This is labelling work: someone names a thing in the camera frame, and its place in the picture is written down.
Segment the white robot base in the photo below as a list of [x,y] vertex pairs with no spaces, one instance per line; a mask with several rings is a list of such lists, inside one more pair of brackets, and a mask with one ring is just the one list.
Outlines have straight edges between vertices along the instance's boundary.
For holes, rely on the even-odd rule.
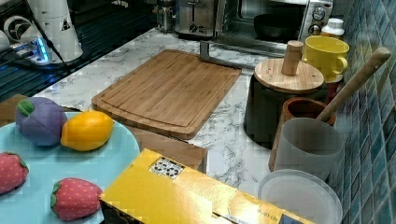
[[71,63],[83,54],[67,0],[24,0],[28,18],[8,17],[2,24],[19,56],[37,65]]

